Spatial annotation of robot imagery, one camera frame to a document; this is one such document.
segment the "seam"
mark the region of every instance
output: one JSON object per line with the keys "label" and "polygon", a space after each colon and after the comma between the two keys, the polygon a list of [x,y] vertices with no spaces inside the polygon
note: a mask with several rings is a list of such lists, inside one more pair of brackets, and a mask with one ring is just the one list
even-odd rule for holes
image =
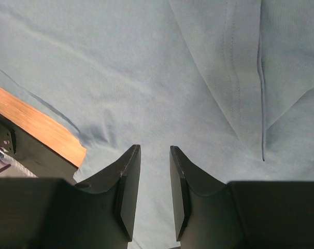
{"label": "seam", "polygon": [[[224,21],[224,29],[223,29],[223,37],[222,37],[222,52],[223,52],[225,69],[227,71],[227,75],[229,76],[229,81],[231,83],[231,91],[233,91],[231,75],[230,75],[229,69],[227,68],[226,58],[225,58],[225,29],[226,29],[227,9],[228,8],[229,8],[229,0],[226,0],[225,21]],[[234,121],[233,93],[231,94],[231,108],[232,108],[232,120]]]}
{"label": "seam", "polygon": [[236,74],[235,71],[235,66],[234,66],[234,61],[233,61],[233,39],[234,39],[234,29],[235,29],[235,14],[236,14],[236,9],[237,9],[237,2],[235,3],[235,8],[234,8],[234,16],[233,16],[233,25],[232,25],[232,38],[231,38],[231,63],[232,63],[232,68],[236,77],[236,82],[238,86],[238,102],[239,102],[239,129],[240,129],[240,136],[242,137],[242,124],[241,124],[241,101],[240,101],[240,83],[239,83],[239,78],[238,75]]}

